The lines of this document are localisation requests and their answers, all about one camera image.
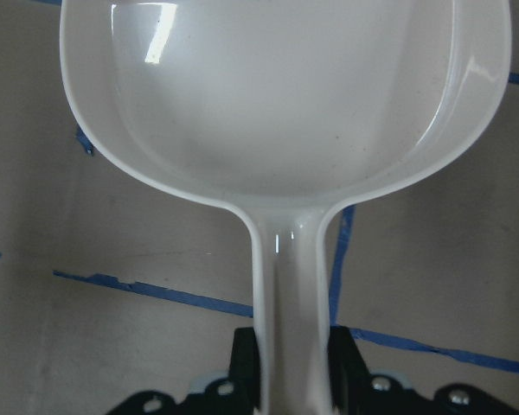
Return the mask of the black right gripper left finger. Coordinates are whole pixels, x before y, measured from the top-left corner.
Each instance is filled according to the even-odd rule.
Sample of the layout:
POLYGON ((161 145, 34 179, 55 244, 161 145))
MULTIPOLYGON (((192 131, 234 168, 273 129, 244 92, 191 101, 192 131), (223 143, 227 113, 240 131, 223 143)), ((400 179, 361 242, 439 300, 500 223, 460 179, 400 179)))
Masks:
POLYGON ((177 403, 169 394, 134 393, 111 414, 252 414, 260 407, 260 357, 252 328, 234 331, 228 372, 177 403))

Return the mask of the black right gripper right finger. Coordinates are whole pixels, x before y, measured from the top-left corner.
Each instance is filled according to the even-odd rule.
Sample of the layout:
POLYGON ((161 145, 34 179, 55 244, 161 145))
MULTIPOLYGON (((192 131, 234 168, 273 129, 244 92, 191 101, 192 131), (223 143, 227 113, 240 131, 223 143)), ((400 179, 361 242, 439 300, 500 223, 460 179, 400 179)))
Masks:
POLYGON ((345 327, 332 327, 328 342, 330 390, 341 414, 517 414, 485 391, 462 383, 419 395, 392 375, 372 373, 345 327))

